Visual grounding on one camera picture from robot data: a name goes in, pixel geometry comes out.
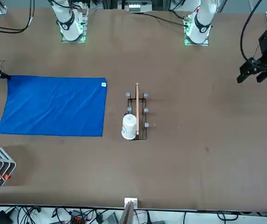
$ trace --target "floor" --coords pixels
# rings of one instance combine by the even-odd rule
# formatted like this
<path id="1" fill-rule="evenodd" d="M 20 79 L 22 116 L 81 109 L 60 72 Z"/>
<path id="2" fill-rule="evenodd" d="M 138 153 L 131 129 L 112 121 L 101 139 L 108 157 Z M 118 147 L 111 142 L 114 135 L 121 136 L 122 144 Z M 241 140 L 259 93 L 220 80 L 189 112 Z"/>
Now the floor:
<path id="1" fill-rule="evenodd" d="M 9 207 L 0 207 L 0 211 L 6 211 Z M 11 219 L 13 220 L 13 224 L 17 224 L 17 214 L 19 208 L 17 208 L 11 215 Z M 40 213 L 35 212 L 32 215 L 32 219 L 35 221 L 36 224 L 54 224 L 58 222 L 57 217 L 51 218 L 53 214 L 53 208 L 42 208 Z M 109 210 L 103 214 L 103 219 L 105 220 L 109 217 L 113 212 L 116 213 L 116 217 L 120 220 L 122 211 L 121 210 Z M 19 221 L 21 222 L 22 217 L 24 216 L 24 212 L 20 212 Z M 151 221 L 162 221 L 164 220 L 166 224 L 183 224 L 184 212 L 170 212 L 170 211 L 150 211 L 149 212 Z M 134 216 L 133 224 L 143 224 L 147 221 L 147 215 L 145 211 L 137 210 L 138 219 Z M 68 222 L 70 216 L 67 212 L 63 209 L 58 210 L 58 216 L 61 221 Z M 235 218 L 235 215 L 226 215 L 227 219 Z M 185 224 L 223 224 L 224 222 L 221 221 L 217 215 L 215 214 L 203 214 L 203 213 L 187 213 L 185 216 Z M 267 223 L 267 217 L 259 217 L 259 216 L 239 216 L 236 221 L 229 222 L 231 224 L 263 224 Z"/>

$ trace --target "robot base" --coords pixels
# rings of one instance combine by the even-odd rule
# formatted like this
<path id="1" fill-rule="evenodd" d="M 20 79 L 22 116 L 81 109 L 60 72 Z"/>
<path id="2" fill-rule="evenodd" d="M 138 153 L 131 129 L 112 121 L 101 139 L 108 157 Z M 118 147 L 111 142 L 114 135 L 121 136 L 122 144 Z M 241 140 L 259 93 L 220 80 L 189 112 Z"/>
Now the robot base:
<path id="1" fill-rule="evenodd" d="M 87 26 L 81 25 L 81 28 L 83 29 L 83 34 L 81 34 L 76 40 L 74 41 L 68 41 L 66 38 L 62 35 L 62 43 L 85 43 L 86 42 L 86 36 L 87 36 Z"/>
<path id="2" fill-rule="evenodd" d="M 81 13 L 82 13 L 82 23 L 79 24 L 78 27 L 80 30 L 82 30 L 82 34 L 74 41 L 68 41 L 62 34 L 62 38 L 61 38 L 62 43 L 85 43 L 86 42 L 89 8 L 85 7 L 85 9 Z"/>
<path id="3" fill-rule="evenodd" d="M 185 45 L 197 45 L 197 46 L 209 46 L 209 36 L 203 43 L 194 43 L 192 40 L 189 39 L 187 36 L 187 33 L 190 31 L 190 26 L 192 25 L 192 18 L 191 15 L 184 18 L 184 25 L 187 25 L 188 27 L 184 27 L 184 44 Z"/>

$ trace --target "white cup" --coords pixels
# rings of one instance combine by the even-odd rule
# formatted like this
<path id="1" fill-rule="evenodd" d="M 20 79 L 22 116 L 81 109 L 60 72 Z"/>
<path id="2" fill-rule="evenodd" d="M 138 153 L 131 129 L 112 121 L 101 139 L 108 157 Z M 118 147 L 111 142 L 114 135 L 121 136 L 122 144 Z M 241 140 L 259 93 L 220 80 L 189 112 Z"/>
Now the white cup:
<path id="1" fill-rule="evenodd" d="M 133 140 L 136 137 L 137 118 L 133 114 L 126 114 L 123 117 L 122 136 L 127 140 Z"/>

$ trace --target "blue cloth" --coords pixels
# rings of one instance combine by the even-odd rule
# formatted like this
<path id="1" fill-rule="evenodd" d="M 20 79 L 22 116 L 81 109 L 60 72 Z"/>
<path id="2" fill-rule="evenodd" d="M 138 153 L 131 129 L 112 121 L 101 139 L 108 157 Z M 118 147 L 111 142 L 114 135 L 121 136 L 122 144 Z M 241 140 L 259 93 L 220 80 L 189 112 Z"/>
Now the blue cloth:
<path id="1" fill-rule="evenodd" d="M 2 134 L 102 136 L 105 78 L 11 76 Z"/>

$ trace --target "black cable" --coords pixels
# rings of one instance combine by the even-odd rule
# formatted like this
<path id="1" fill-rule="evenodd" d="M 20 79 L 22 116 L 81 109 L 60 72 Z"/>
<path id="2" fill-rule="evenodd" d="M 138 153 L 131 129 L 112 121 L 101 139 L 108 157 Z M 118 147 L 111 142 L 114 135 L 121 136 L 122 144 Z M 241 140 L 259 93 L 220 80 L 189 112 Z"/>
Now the black cable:
<path id="1" fill-rule="evenodd" d="M 255 49 L 255 53 L 254 53 L 253 57 L 255 56 L 256 52 L 258 51 L 259 46 L 260 46 L 260 45 L 258 45 L 258 46 L 256 47 L 256 49 Z"/>
<path id="2" fill-rule="evenodd" d="M 17 224 L 20 224 L 20 212 L 21 212 L 21 208 L 18 210 L 18 213 L 17 213 Z"/>
<path id="3" fill-rule="evenodd" d="M 140 222 L 139 222 L 139 218 L 138 218 L 138 215 L 137 215 L 137 211 L 134 209 L 134 212 L 135 212 L 135 214 L 136 214 L 136 216 L 137 216 L 137 222 L 138 222 L 138 224 L 140 224 Z"/>
<path id="4" fill-rule="evenodd" d="M 186 0 L 181 0 L 172 10 L 175 10 L 180 4 L 181 6 L 184 5 L 185 2 Z"/>
<path id="5" fill-rule="evenodd" d="M 244 36 L 244 31 L 246 29 L 246 26 L 248 25 L 252 15 L 254 14 L 255 10 L 257 9 L 257 7 L 259 6 L 259 4 L 262 2 L 262 0 L 259 0 L 256 5 L 254 6 L 254 8 L 252 9 L 251 13 L 249 14 L 249 17 L 247 18 L 245 24 L 244 24 L 244 27 L 242 29 L 242 32 L 241 32 L 241 37 L 240 37 L 240 50 L 241 50 L 241 54 L 242 56 L 244 57 L 244 59 L 249 62 L 253 67 L 255 68 L 258 68 L 260 69 L 261 71 L 267 71 L 267 67 L 265 66 L 259 66 L 259 65 L 256 65 L 255 63 L 253 63 L 252 61 L 250 61 L 244 54 L 244 50 L 243 50 L 243 36 Z"/>
<path id="6" fill-rule="evenodd" d="M 148 210 L 146 210 L 146 212 L 147 212 L 147 224 L 152 224 L 151 217 L 150 217 Z"/>
<path id="7" fill-rule="evenodd" d="M 198 7 L 195 8 L 195 10 L 193 12 L 195 12 L 198 8 L 200 7 L 200 5 Z"/>
<path id="8" fill-rule="evenodd" d="M 184 213 L 183 224 L 185 224 L 185 216 L 186 216 L 186 213 L 187 213 L 187 212 Z"/>
<path id="9" fill-rule="evenodd" d="M 236 221 L 239 218 L 239 215 L 237 214 L 235 218 L 226 218 L 225 214 L 222 211 L 217 211 L 216 212 L 217 217 L 221 220 L 224 221 L 226 224 L 226 221 Z"/>
<path id="10" fill-rule="evenodd" d="M 36 224 L 35 221 L 34 221 L 34 220 L 32 219 L 32 217 L 31 217 L 31 214 L 32 214 L 32 212 L 34 211 L 34 208 L 30 208 L 30 210 L 28 210 L 28 209 L 26 208 L 26 210 L 27 210 L 27 212 L 28 212 L 27 220 L 30 218 L 31 223 L 32 223 L 32 224 Z"/>
<path id="11" fill-rule="evenodd" d="M 103 213 L 105 213 L 107 210 L 104 210 L 103 212 L 100 212 L 98 215 L 102 215 Z M 92 224 L 95 220 L 96 220 L 96 217 L 89 223 L 89 224 Z"/>
<path id="12" fill-rule="evenodd" d="M 160 17 L 158 17 L 158 16 L 155 16 L 155 15 L 150 15 L 150 14 L 142 14 L 142 15 L 148 15 L 148 16 L 154 17 L 154 18 L 156 18 L 156 19 L 163 20 L 163 21 L 166 21 L 166 22 L 169 22 L 169 23 L 175 24 L 175 25 L 179 25 L 179 26 L 183 26 L 183 27 L 188 27 L 187 25 L 184 25 L 184 24 L 181 24 L 181 23 L 178 23 L 178 22 L 169 21 L 169 20 L 166 20 L 166 19 L 160 18 Z"/>
<path id="13" fill-rule="evenodd" d="M 69 215 L 72 215 L 71 211 L 68 211 L 66 208 L 63 208 Z"/>
<path id="14" fill-rule="evenodd" d="M 34 17 L 35 0 L 33 0 L 33 13 L 32 13 L 32 15 L 31 15 L 31 12 L 32 12 L 32 0 L 30 0 L 30 13 L 29 13 L 29 19 L 28 19 L 27 25 L 23 29 L 12 29 L 12 28 L 0 27 L 2 29 L 17 30 L 16 32 L 8 32 L 8 31 L 2 31 L 2 30 L 0 30 L 0 33 L 4 33 L 4 34 L 19 34 L 19 33 L 22 33 L 23 31 L 25 31 L 29 27 L 31 20 Z"/>
<path id="15" fill-rule="evenodd" d="M 82 7 L 80 7 L 80 6 L 78 6 L 78 5 L 71 5 L 71 6 L 63 6 L 63 5 L 61 5 L 61 4 L 59 4 L 59 3 L 57 3 L 55 0 L 51 0 L 53 3 L 55 3 L 56 5 L 58 5 L 58 6 L 61 6 L 61 7 L 63 7 L 63 8 L 75 8 L 75 7 L 79 7 L 78 9 L 82 9 Z"/>
<path id="16" fill-rule="evenodd" d="M 185 16 L 183 16 L 183 17 L 182 16 L 179 16 L 174 10 L 171 10 L 170 9 L 169 11 L 172 12 L 172 13 L 174 13 L 175 16 L 178 17 L 179 19 L 182 19 L 183 20 L 185 18 Z"/>
<path id="17" fill-rule="evenodd" d="M 56 216 L 57 216 L 57 218 L 58 218 L 58 220 L 59 220 L 59 223 L 62 223 L 62 221 L 60 220 L 60 218 L 59 218 L 59 216 L 58 216 L 58 213 L 56 213 Z"/>
<path id="18" fill-rule="evenodd" d="M 31 18 L 31 11 L 32 11 L 32 5 L 31 5 L 31 0 L 30 0 L 30 18 Z M 20 30 L 23 30 L 23 29 L 14 29 L 14 28 L 6 28 L 6 27 L 0 27 L 0 29 L 7 29 L 7 30 L 14 30 L 14 31 L 20 31 Z"/>

